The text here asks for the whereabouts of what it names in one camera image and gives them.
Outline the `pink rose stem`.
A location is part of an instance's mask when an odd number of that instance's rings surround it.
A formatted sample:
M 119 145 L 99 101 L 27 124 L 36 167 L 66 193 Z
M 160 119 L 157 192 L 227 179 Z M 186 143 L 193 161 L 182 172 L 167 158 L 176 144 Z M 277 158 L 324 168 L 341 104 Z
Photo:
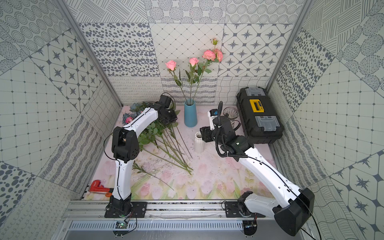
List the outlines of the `pink rose stem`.
M 165 65 L 166 65 L 167 71 L 173 76 L 173 79 L 176 85 L 181 89 L 181 92 L 183 94 L 185 101 L 187 101 L 186 95 L 183 90 L 183 84 L 181 81 L 181 75 L 180 75 L 181 72 L 179 72 L 179 76 L 177 76 L 176 74 L 177 63 L 175 61 L 170 60 L 166 62 Z
M 190 85 L 190 97 L 188 100 L 188 105 L 193 104 L 193 98 L 192 98 L 192 87 L 196 82 L 196 67 L 198 66 L 199 60 L 198 58 L 191 58 L 189 59 L 189 71 L 187 72 L 188 76 L 188 83 Z

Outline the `pink peony flower stem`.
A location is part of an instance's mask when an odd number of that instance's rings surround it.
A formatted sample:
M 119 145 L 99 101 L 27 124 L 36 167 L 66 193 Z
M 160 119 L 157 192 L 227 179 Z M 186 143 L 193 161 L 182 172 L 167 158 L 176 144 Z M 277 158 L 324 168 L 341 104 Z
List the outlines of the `pink peony flower stem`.
M 203 75 L 205 73 L 209 74 L 212 72 L 212 70 L 210 69 L 211 64 L 220 63 L 224 58 L 223 52 L 220 49 L 218 49 L 218 43 L 219 43 L 219 40 L 216 38 L 213 38 L 212 39 L 213 48 L 204 51 L 202 55 L 202 59 L 203 59 L 202 62 L 200 62 L 200 60 L 198 59 L 199 63 L 198 63 L 198 66 L 196 67 L 196 82 L 195 82 L 197 86 L 195 87 L 195 91 L 192 92 L 193 100 L 195 100 Z

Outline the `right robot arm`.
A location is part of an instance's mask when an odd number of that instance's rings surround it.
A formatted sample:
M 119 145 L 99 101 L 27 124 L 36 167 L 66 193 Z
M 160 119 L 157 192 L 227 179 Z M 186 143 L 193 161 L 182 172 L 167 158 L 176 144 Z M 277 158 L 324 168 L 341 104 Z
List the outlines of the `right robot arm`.
M 313 217 L 314 193 L 301 189 L 284 177 L 249 143 L 245 136 L 236 135 L 231 121 L 225 116 L 209 115 L 208 127 L 200 129 L 204 142 L 214 142 L 221 158 L 233 158 L 253 173 L 273 195 L 260 197 L 247 191 L 238 198 L 242 215 L 261 214 L 274 218 L 288 235 L 295 236 Z

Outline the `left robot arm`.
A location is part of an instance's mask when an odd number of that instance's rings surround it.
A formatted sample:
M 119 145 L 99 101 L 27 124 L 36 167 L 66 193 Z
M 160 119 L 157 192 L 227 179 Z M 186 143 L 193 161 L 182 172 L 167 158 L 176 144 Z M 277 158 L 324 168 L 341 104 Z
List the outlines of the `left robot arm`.
M 157 102 L 146 107 L 133 121 L 112 132 L 111 158 L 116 163 L 114 190 L 110 197 L 109 209 L 118 215 L 127 216 L 131 212 L 131 176 L 134 160 L 140 153 L 139 136 L 156 120 L 162 124 L 171 124 L 177 120 L 171 108 L 173 99 L 162 94 Z

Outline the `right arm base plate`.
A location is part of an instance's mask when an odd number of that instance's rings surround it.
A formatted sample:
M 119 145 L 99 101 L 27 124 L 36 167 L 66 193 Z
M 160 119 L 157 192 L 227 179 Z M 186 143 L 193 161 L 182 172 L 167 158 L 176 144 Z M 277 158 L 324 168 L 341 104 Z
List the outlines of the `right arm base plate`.
M 258 213 L 251 213 L 246 207 L 237 201 L 222 201 L 222 209 L 227 218 L 265 218 L 266 216 Z

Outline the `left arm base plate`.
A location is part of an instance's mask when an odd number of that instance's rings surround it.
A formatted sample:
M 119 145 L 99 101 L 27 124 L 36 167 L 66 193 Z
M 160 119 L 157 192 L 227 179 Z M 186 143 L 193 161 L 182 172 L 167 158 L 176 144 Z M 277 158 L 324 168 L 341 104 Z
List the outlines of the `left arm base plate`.
M 126 218 L 133 214 L 133 218 L 144 218 L 147 210 L 147 202 L 117 202 L 108 203 L 105 218 Z

